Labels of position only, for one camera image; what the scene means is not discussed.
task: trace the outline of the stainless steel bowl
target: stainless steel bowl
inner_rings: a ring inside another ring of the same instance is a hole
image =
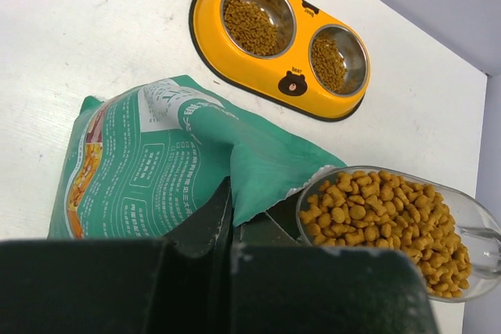
[[[456,234],[461,236],[461,242],[468,248],[472,263],[472,272],[468,277],[470,288],[464,290],[463,295],[458,298],[446,299],[429,295],[431,299],[446,303],[460,303],[484,295],[501,282],[501,227],[496,223],[494,217],[478,201],[466,193],[416,176],[388,170],[387,168],[372,166],[342,167],[315,179],[303,190],[297,201],[296,220],[302,240],[307,245],[312,244],[312,237],[308,235],[305,226],[299,219],[299,211],[309,209],[306,199],[318,193],[319,186],[325,180],[337,180],[337,174],[341,171],[352,174],[355,171],[378,172],[381,170],[401,175],[407,181],[433,185],[435,191],[444,196],[444,202],[449,206],[450,213],[456,220]]]
[[[336,42],[337,49],[344,59],[347,73],[344,75],[344,88],[346,92],[338,93],[331,90],[322,80],[314,68],[312,58],[313,42],[317,38],[326,38]],[[320,28],[312,38],[309,48],[310,64],[318,82],[331,94],[348,97],[359,92],[366,83],[369,74],[369,59],[367,52],[356,35],[341,25],[326,25]]]
[[[230,37],[233,43],[237,45],[242,51],[256,58],[269,59],[269,58],[276,58],[277,56],[282,55],[293,44],[294,37],[296,35],[296,20],[294,18],[294,12],[292,10],[292,7],[290,6],[287,0],[243,0],[244,2],[250,2],[258,5],[262,11],[265,11],[268,14],[269,22],[272,25],[277,26],[278,41],[274,53],[270,56],[260,56],[248,52],[238,43],[238,41],[235,41],[233,39],[228,29],[226,29],[224,21],[225,8],[226,8],[225,5],[229,1],[231,0],[222,0],[221,2],[221,21],[227,35]]]

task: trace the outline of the bear face logo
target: bear face logo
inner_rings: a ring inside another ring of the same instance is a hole
[[[306,85],[305,76],[296,75],[287,71],[285,77],[279,82],[279,90],[286,95],[297,97],[306,93],[308,86]]]

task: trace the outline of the yellow pet feeder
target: yellow pet feeder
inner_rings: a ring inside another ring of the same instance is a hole
[[[369,57],[348,25],[304,0],[239,0],[265,11],[276,28],[272,55],[255,55],[227,30],[228,1],[193,0],[189,13],[193,44],[218,77],[320,120],[342,120],[358,109],[369,83]],[[348,90],[334,91],[314,69],[312,46],[320,35],[336,42]]]

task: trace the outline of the green plastic packaging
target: green plastic packaging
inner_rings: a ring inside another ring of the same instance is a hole
[[[234,225],[345,164],[188,76],[84,100],[49,238],[164,235],[230,176]]]

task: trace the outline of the white table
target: white table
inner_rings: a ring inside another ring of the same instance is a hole
[[[416,174],[474,196],[486,76],[378,0],[308,0],[352,26],[372,80],[351,118],[323,123],[216,78],[189,39],[191,0],[2,0],[0,239],[47,234],[71,126],[86,95],[109,98],[189,74],[348,164]],[[463,304],[433,303],[443,333]]]

